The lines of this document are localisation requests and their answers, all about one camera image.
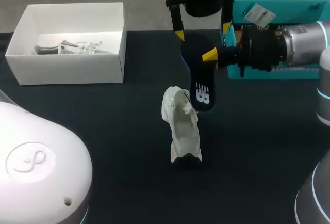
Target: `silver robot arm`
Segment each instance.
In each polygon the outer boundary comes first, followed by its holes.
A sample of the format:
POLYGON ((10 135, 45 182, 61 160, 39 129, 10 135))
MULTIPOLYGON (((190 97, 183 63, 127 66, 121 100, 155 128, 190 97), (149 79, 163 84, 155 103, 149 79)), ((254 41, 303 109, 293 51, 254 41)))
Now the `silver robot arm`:
POLYGON ((287 65, 320 65, 317 116, 330 126, 330 21, 288 26, 281 36, 286 43, 287 65))

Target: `white shoe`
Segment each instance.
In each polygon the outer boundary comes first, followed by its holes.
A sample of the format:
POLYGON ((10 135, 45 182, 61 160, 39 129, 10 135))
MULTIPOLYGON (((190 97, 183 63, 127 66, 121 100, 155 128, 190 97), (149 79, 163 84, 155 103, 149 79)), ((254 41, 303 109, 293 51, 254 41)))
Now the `white shoe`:
POLYGON ((189 91, 169 87, 164 93, 161 116, 172 130, 171 161, 189 153, 202 161, 198 117, 191 106, 189 91))

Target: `dark tabletop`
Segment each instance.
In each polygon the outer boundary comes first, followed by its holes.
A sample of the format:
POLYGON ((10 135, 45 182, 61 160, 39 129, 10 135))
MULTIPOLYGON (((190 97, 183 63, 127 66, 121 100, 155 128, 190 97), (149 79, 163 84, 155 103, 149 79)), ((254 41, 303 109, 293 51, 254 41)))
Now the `dark tabletop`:
POLYGON ((330 148, 317 81, 230 81, 217 71, 217 104, 199 113, 203 164, 193 169, 171 165, 161 118, 169 86, 189 87, 170 31, 128 33, 123 84, 19 86, 0 61, 3 92, 86 144, 90 223, 294 224, 295 196, 330 148))

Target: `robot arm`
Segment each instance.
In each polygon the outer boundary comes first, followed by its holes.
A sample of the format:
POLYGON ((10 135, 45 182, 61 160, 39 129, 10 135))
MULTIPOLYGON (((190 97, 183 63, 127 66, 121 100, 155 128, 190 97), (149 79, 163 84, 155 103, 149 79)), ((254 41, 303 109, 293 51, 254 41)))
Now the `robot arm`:
POLYGON ((166 6, 171 12, 173 30, 184 41, 185 33, 180 4, 183 4, 187 14, 193 17, 207 17, 217 13, 222 8, 221 28, 225 34, 232 23, 233 2, 234 0, 166 0, 166 6))

